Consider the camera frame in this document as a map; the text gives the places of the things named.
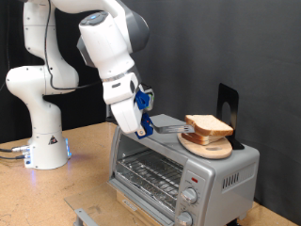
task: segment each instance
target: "white robotic arm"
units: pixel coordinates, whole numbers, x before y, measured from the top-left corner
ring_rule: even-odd
[[[140,137],[149,135],[141,126],[143,108],[147,105],[139,105],[140,99],[146,100],[141,98],[143,95],[149,96],[144,94],[135,63],[129,56],[143,49],[148,41],[149,29],[144,20],[119,0],[21,1],[25,2],[25,47],[29,53],[45,60],[46,38],[48,56],[46,65],[15,68],[7,76],[8,89],[27,105],[31,116],[33,132],[28,146],[24,147],[28,156],[25,166],[48,170],[64,165],[68,159],[60,110],[43,100],[44,95],[68,93],[74,90],[70,88],[78,86],[76,70],[63,59],[57,47],[55,8],[68,13],[101,10],[80,24],[82,55],[87,65],[98,68],[103,80],[103,98],[111,105],[121,129],[125,133],[137,132]]]
[[[144,109],[136,101],[136,94],[144,90],[130,54],[146,46],[150,34],[146,22],[119,0],[52,2],[69,13],[101,10],[80,23],[82,37],[78,47],[86,64],[98,69],[103,80],[104,101],[111,105],[122,131],[145,136],[141,126]]]
[[[79,27],[90,59],[103,80],[104,101],[111,105],[120,128],[124,133],[145,136],[140,124],[143,109],[139,109],[135,98],[138,91],[144,90],[139,86],[141,79],[129,55],[132,45],[127,45],[112,15],[106,11],[86,17]],[[82,53],[87,62],[88,56],[83,50]]]

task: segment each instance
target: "black cable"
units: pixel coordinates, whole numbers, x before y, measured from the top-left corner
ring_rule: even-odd
[[[25,159],[25,156],[24,155],[19,155],[19,156],[12,157],[12,158],[7,158],[7,157],[0,156],[0,158],[14,160],[14,159]]]
[[[10,27],[10,24],[9,24],[9,3],[10,3],[10,0],[8,0],[8,33],[7,33],[7,58],[8,58],[8,72],[10,70],[10,63],[9,63],[9,50],[8,50],[8,41],[9,41],[9,27]],[[4,83],[2,84],[1,88],[0,88],[0,92],[2,91],[3,87],[5,86],[6,84],[6,79],[4,79]]]
[[[151,89],[151,86],[146,85],[145,83],[141,83],[141,85],[142,85],[142,86],[145,86],[145,87],[147,87],[147,88],[149,88],[149,89]]]
[[[0,149],[1,153],[12,153],[11,149]]]
[[[50,0],[48,0],[48,4],[49,4],[49,14],[48,14],[48,19],[47,19],[47,24],[46,24],[46,31],[45,31],[45,62],[46,62],[46,66],[47,66],[47,69],[48,69],[48,72],[51,76],[50,78],[50,85],[53,89],[56,89],[56,90],[73,90],[73,89],[85,89],[85,88],[89,88],[89,87],[92,87],[92,86],[95,86],[97,84],[100,84],[102,81],[98,81],[98,82],[95,82],[95,83],[92,83],[92,84],[89,84],[89,85],[84,85],[82,87],[76,87],[76,88],[56,88],[53,84],[53,80],[54,80],[54,76],[52,75],[52,73],[50,72],[50,69],[49,69],[49,64],[48,64],[48,56],[47,56],[47,33],[48,33],[48,25],[49,25],[49,21],[50,21],[50,16],[51,16],[51,2]]]

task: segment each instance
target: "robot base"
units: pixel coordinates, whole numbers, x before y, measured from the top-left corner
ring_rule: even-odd
[[[28,140],[30,158],[24,160],[26,168],[51,170],[64,166],[69,158],[68,140],[62,132],[42,135],[33,134]]]

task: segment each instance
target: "toast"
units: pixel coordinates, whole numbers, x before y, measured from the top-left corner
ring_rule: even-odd
[[[196,144],[200,144],[200,145],[208,145],[210,143],[213,143],[215,141],[218,141],[220,138],[214,138],[214,139],[207,139],[207,140],[200,140],[200,139],[196,139],[194,137],[191,137],[190,134],[182,134],[182,137],[184,139],[187,139],[190,142],[196,143]]]
[[[196,133],[191,133],[191,134],[188,134],[190,137],[193,137],[195,139],[198,139],[198,140],[212,140],[212,139],[220,139],[224,136],[201,136],[199,134],[196,134]]]
[[[197,135],[203,137],[225,137],[233,134],[233,129],[230,126],[213,115],[186,115],[185,121],[187,124],[194,126]]]

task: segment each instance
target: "logo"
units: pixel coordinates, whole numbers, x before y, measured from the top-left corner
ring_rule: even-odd
[[[48,145],[55,144],[55,143],[57,143],[57,140],[55,139],[55,136],[52,136]]]

